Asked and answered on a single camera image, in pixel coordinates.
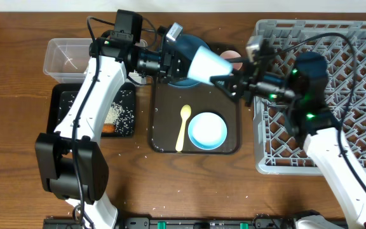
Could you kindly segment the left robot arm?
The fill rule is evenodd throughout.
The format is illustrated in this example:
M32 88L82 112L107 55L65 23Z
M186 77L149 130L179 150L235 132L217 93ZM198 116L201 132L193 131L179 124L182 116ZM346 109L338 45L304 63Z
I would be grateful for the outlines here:
M70 110L53 132L39 134L35 150L44 190L74 207L75 225L114 228L118 210L105 192L109 167L99 147L109 108L130 71L170 81L185 71L185 60L171 48L154 52L105 38L94 40L89 53Z

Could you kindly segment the orange carrot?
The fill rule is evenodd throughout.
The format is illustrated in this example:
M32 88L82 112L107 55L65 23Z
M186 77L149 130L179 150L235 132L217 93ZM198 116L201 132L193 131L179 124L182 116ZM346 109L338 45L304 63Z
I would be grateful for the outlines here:
M103 133L114 133L116 131L116 126L113 123L105 123L102 128Z

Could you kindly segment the white rice pile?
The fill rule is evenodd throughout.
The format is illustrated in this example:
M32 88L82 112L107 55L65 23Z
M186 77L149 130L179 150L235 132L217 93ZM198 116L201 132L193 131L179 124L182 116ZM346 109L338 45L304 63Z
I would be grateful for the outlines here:
M105 123L116 126L114 133L102 133L102 137L130 137L135 130L135 92L120 90L109 109Z

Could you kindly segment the light blue plastic cup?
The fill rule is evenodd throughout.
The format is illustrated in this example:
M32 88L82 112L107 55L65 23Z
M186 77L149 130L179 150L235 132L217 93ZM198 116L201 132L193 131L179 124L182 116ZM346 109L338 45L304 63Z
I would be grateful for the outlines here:
M212 85L213 76L229 76L233 66L226 59L201 46L197 49L187 72L189 79Z

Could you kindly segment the pink plastic cup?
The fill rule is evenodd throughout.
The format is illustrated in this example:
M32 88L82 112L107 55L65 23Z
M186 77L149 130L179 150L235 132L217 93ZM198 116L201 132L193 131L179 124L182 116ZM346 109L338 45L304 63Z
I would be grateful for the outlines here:
M226 50L226 51L222 52L220 54L220 56L223 59L234 59L234 58L241 57L241 55L234 50ZM235 70L240 70L243 64L241 62L239 62L239 63L232 63L231 65Z

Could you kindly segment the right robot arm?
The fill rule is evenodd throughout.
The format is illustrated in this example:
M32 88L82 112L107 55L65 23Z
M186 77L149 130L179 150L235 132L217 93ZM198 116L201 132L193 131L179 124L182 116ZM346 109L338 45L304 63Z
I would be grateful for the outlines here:
M329 77L325 57L315 52L300 54L289 79L260 73L247 76L235 73L232 64L241 59L217 57L217 71L209 83L218 86L228 81L233 90L219 88L230 98L250 93L287 106L287 132L303 144L306 152L320 169L342 208L349 228L366 228L366 172L342 131L338 121L325 103L324 90Z

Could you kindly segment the light blue bowl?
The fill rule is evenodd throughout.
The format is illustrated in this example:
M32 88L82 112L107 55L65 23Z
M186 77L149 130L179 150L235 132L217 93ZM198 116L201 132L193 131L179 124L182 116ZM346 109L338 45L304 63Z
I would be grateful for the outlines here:
M226 140L227 124L215 113L199 113L189 122L188 136L199 149L217 149Z

